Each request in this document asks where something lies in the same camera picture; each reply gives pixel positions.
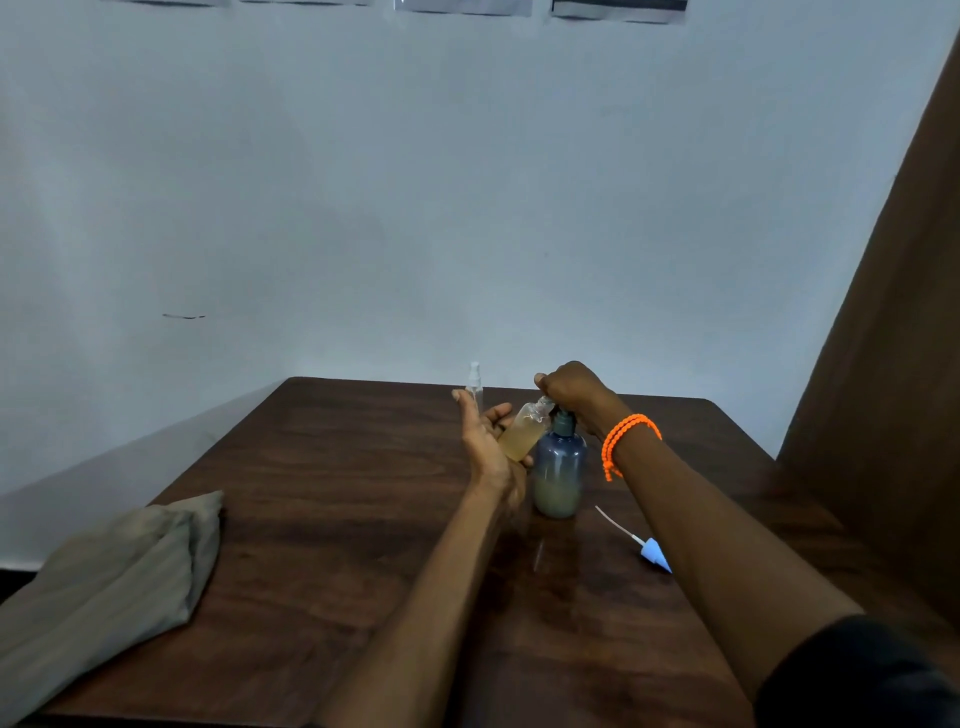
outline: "bottle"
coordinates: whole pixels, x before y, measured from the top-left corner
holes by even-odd
[[[477,411],[483,414],[483,385],[480,383],[480,362],[470,362],[470,376],[467,379],[467,391],[473,395],[477,403]]]
[[[503,453],[517,463],[526,457],[550,425],[551,409],[553,400],[549,397],[528,401],[520,407],[516,419],[497,440]]]
[[[537,443],[534,505],[552,519],[568,519],[575,514],[584,492],[587,441],[576,429],[577,418],[561,409],[553,418],[553,430]]]

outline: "black sleeve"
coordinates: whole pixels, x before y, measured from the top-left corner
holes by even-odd
[[[955,728],[960,694],[916,647],[866,617],[810,637],[756,696],[758,728]]]

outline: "gray cloth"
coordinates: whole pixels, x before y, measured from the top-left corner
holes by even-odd
[[[0,605],[0,726],[189,621],[217,560],[223,497],[138,508],[74,536]]]

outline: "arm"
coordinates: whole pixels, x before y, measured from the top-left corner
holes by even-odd
[[[579,362],[537,375],[536,383],[601,439],[632,414]],[[840,618],[862,613],[648,427],[631,428],[613,457],[677,582],[751,700],[800,643]]]
[[[496,437],[510,404],[483,418],[467,392],[455,391],[472,476],[406,601],[374,636],[317,712],[324,728],[439,725],[457,653],[504,516],[522,500],[523,469]]]

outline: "left hand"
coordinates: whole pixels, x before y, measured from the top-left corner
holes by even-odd
[[[474,487],[494,488],[511,511],[515,511],[526,495],[526,468],[533,465],[527,455],[518,464],[503,454],[497,438],[514,421],[510,413],[514,407],[509,402],[498,404],[481,415],[470,392],[453,390],[453,399],[460,404],[463,421],[463,443],[470,459],[471,479]]]

